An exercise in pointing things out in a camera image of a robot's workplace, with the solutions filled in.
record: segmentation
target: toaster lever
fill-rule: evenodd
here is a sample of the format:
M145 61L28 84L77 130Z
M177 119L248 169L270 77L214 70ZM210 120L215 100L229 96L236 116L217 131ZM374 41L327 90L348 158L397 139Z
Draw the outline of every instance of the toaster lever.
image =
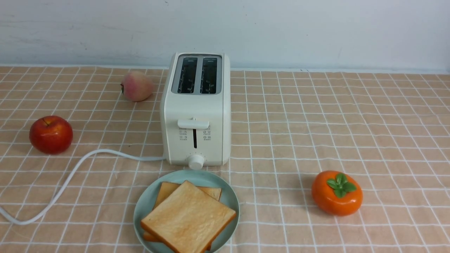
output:
M192 119L179 119L178 120L178 127L179 128L186 128L186 129L207 129L209 127L209 121L200 121L195 120L195 118Z

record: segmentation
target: bread slice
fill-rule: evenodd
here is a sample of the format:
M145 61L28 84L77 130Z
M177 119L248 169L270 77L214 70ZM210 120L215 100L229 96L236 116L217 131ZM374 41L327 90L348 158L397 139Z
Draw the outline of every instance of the bread slice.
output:
M167 199L167 197L169 197L170 194L172 194L179 186L180 184L177 183L162 182L153 209L155 209L157 206L159 206L161 202ZM221 198L222 194L221 188L202 187L202 186L197 186L197 188L206 192L209 196L213 197L215 200L219 200ZM149 242L161 242L158 238L156 238L155 236L146 231L144 231L143 239Z
M236 211L184 181L141 227L175 253L202 253L235 217Z

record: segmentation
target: fruit stem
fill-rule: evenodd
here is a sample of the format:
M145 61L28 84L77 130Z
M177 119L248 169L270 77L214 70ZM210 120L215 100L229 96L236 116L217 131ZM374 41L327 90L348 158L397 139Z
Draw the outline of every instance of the fruit stem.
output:
M336 178L327 180L327 185L331 187L338 198L343 198L347 193L356 191L356 186L347 180L344 173L338 173Z
M42 119L42 121L43 121L47 126L50 126L50 124L47 123L47 121L45 121L45 119Z

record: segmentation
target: toaster slot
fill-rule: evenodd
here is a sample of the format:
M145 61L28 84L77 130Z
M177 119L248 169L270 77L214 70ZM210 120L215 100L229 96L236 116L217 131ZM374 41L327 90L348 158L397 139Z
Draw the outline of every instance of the toaster slot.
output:
M197 129L192 129L192 139L194 140L194 148L197 148Z
M203 58L201 94L215 94L217 91L217 58Z
M194 92L197 61L196 57L186 57L183 59L177 90L179 94L190 94Z

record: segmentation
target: toaster knob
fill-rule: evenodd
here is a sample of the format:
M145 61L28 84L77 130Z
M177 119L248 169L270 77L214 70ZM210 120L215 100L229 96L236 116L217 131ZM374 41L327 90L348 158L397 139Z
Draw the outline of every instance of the toaster knob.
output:
M189 161L189 168L193 170L199 170L203 168L203 163L205 162L205 159L197 154L191 155L188 159Z

